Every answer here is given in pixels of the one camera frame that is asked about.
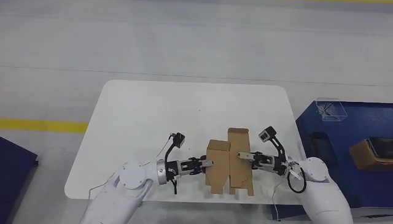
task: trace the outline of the transparent container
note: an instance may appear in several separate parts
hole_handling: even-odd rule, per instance
[[[317,98],[316,105],[325,122],[340,122],[348,115],[337,98]]]

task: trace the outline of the gray floor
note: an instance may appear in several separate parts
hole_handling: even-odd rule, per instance
[[[318,97],[393,102],[392,14],[391,4],[332,1],[0,0],[0,117],[87,122],[112,79],[279,85],[295,117]],[[63,189],[83,135],[0,135],[41,158],[13,223],[77,223],[86,201]],[[133,223],[265,214],[144,203]]]

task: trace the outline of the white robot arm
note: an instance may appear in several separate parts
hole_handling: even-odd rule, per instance
[[[177,194],[178,178],[199,174],[213,165],[211,160],[206,160],[206,156],[168,162],[172,149],[180,148],[184,142],[184,136],[180,133],[171,137],[173,144],[164,160],[154,160],[145,165],[127,162],[113,174],[87,208],[81,224],[127,224],[152,185],[164,185],[171,181],[174,194]]]
[[[329,176],[327,166],[322,160],[288,160],[273,127],[262,131],[259,138],[263,142],[271,141],[278,151],[278,156],[241,152],[239,157],[249,160],[253,169],[273,172],[279,176],[286,175],[289,188],[297,194],[314,224],[353,224],[348,202]]]

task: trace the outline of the table top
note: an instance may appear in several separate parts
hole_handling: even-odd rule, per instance
[[[101,92],[64,191],[69,198],[87,199],[90,188],[104,183],[125,162],[155,160],[170,133],[184,134],[185,142],[169,160],[205,155],[209,140],[226,141],[231,127],[249,129],[253,152],[277,155],[271,143],[258,138],[268,126],[277,131],[288,156],[305,157],[286,91],[279,86],[112,80]],[[253,197],[246,190],[229,195],[228,183],[224,194],[212,195],[199,174],[181,177],[177,195],[168,183],[152,189],[145,201],[271,204],[281,178],[253,171],[253,179]],[[299,204],[286,181],[274,202]]]

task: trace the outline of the brown box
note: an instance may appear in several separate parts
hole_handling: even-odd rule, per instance
[[[211,186],[211,193],[222,194],[223,187],[230,178],[230,194],[236,188],[247,189],[249,196],[254,195],[252,169],[247,160],[238,157],[239,152],[250,152],[248,129],[229,128],[228,141],[210,140],[206,158],[214,165],[206,168],[206,185]]]
[[[370,144],[366,140],[353,145],[349,149],[349,152],[351,152],[351,156],[358,169],[371,171],[385,171],[393,169],[393,160],[377,158]]]

